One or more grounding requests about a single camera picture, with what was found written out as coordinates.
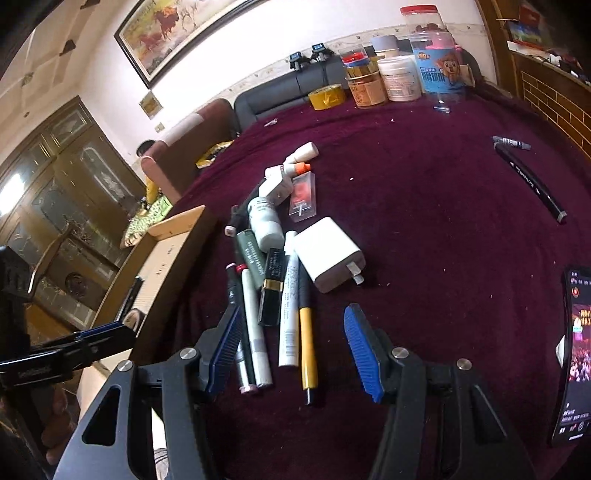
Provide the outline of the person left hand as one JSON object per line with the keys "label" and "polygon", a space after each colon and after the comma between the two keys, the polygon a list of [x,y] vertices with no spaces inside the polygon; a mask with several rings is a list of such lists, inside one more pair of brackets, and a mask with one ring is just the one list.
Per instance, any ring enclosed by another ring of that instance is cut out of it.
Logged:
{"label": "person left hand", "polygon": [[61,384],[56,385],[50,415],[41,434],[42,445],[46,448],[45,459],[50,466],[59,463],[77,425],[68,406],[66,390]]}

